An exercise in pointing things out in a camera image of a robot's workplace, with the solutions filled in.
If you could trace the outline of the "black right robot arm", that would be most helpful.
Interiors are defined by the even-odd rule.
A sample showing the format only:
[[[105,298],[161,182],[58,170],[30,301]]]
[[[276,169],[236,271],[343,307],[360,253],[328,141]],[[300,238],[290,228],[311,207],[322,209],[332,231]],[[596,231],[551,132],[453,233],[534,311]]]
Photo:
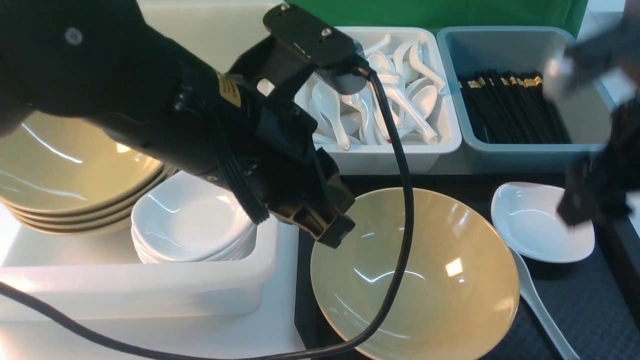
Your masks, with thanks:
[[[545,64],[542,92],[557,101],[613,69],[639,85],[639,2],[627,0],[622,18],[589,38],[557,50]],[[627,193],[639,189],[639,94],[617,105],[611,133],[601,151],[581,153],[566,170],[557,212],[564,223],[606,223],[630,215]]]

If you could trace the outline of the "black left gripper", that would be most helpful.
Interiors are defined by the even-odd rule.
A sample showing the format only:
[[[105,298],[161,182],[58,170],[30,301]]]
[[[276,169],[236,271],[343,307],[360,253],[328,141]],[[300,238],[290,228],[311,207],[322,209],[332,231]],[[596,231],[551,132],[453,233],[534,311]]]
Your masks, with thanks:
[[[342,182],[338,164],[313,134],[317,121],[294,98],[301,82],[288,82],[264,95],[241,75],[219,75],[215,112],[240,171],[226,181],[251,218],[263,212],[304,230],[336,249],[355,223],[346,214],[354,194]]]

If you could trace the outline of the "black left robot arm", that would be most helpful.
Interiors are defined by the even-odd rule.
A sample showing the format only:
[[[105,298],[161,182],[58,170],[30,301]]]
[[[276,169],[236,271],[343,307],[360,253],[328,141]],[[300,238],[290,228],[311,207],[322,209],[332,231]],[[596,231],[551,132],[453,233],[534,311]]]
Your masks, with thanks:
[[[313,73],[349,73],[354,41],[296,4],[263,16],[269,34],[226,73],[151,27],[135,0],[3,0],[1,132],[34,111],[77,117],[114,141],[233,193],[337,248],[354,196],[313,142],[294,98]]]

